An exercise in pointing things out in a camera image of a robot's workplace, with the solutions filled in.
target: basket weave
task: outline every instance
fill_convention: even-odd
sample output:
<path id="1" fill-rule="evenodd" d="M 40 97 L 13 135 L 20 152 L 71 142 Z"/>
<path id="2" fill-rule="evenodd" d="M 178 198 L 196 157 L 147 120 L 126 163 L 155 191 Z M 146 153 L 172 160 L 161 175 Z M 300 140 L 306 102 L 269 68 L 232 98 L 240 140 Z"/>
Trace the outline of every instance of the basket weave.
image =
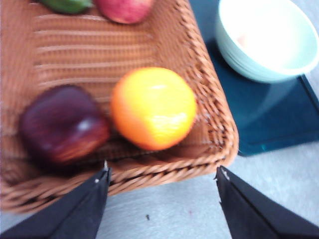
<path id="1" fill-rule="evenodd" d="M 109 195 L 214 172 L 237 154 L 238 133 L 188 0 L 158 0 L 141 24 L 109 22 L 92 8 L 53 14 L 39 3 L 1 0 L 1 209 L 36 211 L 101 167 L 113 168 Z M 110 92 L 131 69 L 161 66 L 192 87 L 198 114 L 188 137 L 161 152 L 142 151 L 116 133 L 72 176 L 41 171 L 17 136 L 24 108 L 50 87 L 86 89 L 109 113 Z"/>

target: orange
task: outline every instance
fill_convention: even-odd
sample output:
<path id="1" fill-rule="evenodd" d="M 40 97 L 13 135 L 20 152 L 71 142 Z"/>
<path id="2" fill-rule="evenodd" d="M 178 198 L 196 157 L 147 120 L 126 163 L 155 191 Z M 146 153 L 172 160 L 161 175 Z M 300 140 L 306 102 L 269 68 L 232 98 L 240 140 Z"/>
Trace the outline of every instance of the orange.
<path id="1" fill-rule="evenodd" d="M 133 144 L 162 150 L 186 137 L 196 115 L 196 100 L 174 71 L 139 68 L 114 87 L 111 112 L 117 130 Z"/>

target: bowl rim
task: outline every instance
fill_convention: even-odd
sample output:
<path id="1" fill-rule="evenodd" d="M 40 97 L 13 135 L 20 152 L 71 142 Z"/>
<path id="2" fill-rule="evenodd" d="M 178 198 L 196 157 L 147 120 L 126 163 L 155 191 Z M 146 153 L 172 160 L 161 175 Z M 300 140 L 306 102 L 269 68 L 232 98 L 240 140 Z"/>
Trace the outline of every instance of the bowl rim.
<path id="1" fill-rule="evenodd" d="M 319 62 L 319 36 L 318 36 L 318 33 L 317 33 L 314 25 L 312 24 L 312 22 L 308 18 L 308 16 L 295 3 L 293 3 L 291 0 L 277 0 L 277 1 L 285 2 L 289 7 L 295 8 L 295 10 L 303 17 L 305 22 L 310 27 L 313 36 L 315 37 L 315 42 L 316 42 L 316 46 L 317 46 L 317 52 L 316 52 L 315 56 L 312 58 L 312 60 L 308 64 L 306 64 L 305 66 L 298 67 L 298 68 L 293 68 L 293 69 L 269 66 L 269 65 L 267 65 L 265 63 L 262 63 L 262 62 L 258 61 L 254 56 L 252 56 L 251 54 L 247 53 L 245 51 L 245 49 L 239 44 L 238 40 L 234 39 L 231 36 L 231 34 L 229 34 L 229 30 L 227 29 L 226 25 L 224 24 L 223 17 L 222 17 L 223 13 L 221 12 L 221 8 L 222 8 L 221 5 L 225 1 L 229 1 L 229 0 L 219 0 L 218 15 L 217 16 L 218 16 L 218 18 L 219 18 L 219 20 L 220 20 L 220 22 L 222 24 L 223 29 L 227 33 L 228 37 L 236 45 L 236 47 L 239 48 L 240 51 L 243 52 L 248 58 L 250 58 L 251 60 L 253 60 L 254 62 L 256 62 L 257 64 L 259 64 L 260 66 L 266 68 L 269 71 L 273 71 L 273 72 L 276 72 L 278 74 L 282 74 L 282 75 L 286 75 L 286 76 L 294 76 L 294 75 L 300 75 L 302 73 L 307 73 L 307 72 L 311 71 L 318 64 L 318 62 Z"/>

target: dark red apple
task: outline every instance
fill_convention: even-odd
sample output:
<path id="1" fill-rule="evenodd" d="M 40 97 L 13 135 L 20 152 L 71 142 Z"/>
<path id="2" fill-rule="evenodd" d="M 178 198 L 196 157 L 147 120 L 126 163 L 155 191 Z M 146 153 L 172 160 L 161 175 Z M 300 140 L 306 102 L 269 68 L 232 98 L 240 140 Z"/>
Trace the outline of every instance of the dark red apple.
<path id="1" fill-rule="evenodd" d="M 137 23 L 150 13 L 155 0 L 95 0 L 100 12 L 112 21 Z"/>
<path id="2" fill-rule="evenodd" d="M 59 166 L 94 151 L 109 138 L 110 126 L 90 95 L 76 86 L 61 86 L 25 110 L 19 133 L 34 159 Z"/>

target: green vegetable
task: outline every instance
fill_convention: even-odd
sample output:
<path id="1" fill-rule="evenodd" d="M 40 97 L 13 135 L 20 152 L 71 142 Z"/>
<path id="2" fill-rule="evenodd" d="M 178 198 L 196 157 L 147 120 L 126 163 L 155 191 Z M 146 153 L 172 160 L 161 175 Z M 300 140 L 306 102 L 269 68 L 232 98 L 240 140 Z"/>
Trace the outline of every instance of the green vegetable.
<path id="1" fill-rule="evenodd" d="M 40 0 L 48 8 L 68 14 L 76 14 L 92 6 L 91 0 Z"/>

